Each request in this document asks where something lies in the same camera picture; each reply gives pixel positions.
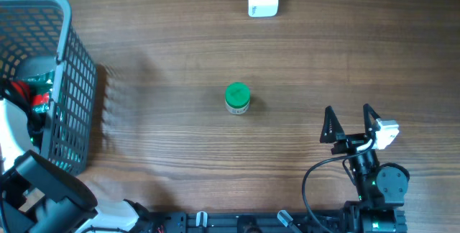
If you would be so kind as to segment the green lid jar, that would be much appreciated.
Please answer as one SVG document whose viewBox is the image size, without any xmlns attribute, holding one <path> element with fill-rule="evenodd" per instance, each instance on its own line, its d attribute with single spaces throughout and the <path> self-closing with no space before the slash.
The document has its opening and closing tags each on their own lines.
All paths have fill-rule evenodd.
<svg viewBox="0 0 460 233">
<path fill-rule="evenodd" d="M 241 82 L 235 82 L 226 87 L 225 104 L 231 114 L 243 114 L 249 108 L 250 89 Z"/>
</svg>

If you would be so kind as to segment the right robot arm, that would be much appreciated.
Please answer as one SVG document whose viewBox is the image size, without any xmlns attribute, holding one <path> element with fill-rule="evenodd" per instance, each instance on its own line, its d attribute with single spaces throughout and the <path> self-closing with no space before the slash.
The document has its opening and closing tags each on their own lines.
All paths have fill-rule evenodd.
<svg viewBox="0 0 460 233">
<path fill-rule="evenodd" d="M 335 227 L 339 232 L 406 232 L 405 203 L 410 174 L 396 163 L 382 164 L 377 151 L 388 147 L 399 134 L 399 124 L 384 120 L 369 105 L 363 106 L 365 132 L 346 134 L 333 109 L 325 109 L 321 143 L 332 143 L 333 155 L 345 156 L 348 176 L 358 201 L 347 201 Z"/>
</svg>

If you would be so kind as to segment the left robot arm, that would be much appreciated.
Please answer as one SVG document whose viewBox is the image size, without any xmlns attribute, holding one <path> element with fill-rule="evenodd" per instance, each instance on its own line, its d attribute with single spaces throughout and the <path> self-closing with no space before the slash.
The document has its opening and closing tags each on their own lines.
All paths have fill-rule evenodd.
<svg viewBox="0 0 460 233">
<path fill-rule="evenodd" d="M 1 175 L 5 232 L 151 232 L 153 225 L 140 204 L 100 203 L 80 180 L 32 150 Z"/>
</svg>

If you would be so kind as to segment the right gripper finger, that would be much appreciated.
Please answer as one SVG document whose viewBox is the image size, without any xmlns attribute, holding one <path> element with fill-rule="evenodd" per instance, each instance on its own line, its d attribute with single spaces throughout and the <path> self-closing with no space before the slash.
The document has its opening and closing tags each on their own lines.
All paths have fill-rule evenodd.
<svg viewBox="0 0 460 233">
<path fill-rule="evenodd" d="M 320 143 L 335 143 L 346 139 L 344 130 L 331 106 L 325 108 Z"/>
<path fill-rule="evenodd" d="M 364 128 L 367 136 L 372 136 L 372 121 L 380 118 L 380 115 L 369 105 L 363 105 Z"/>
</svg>

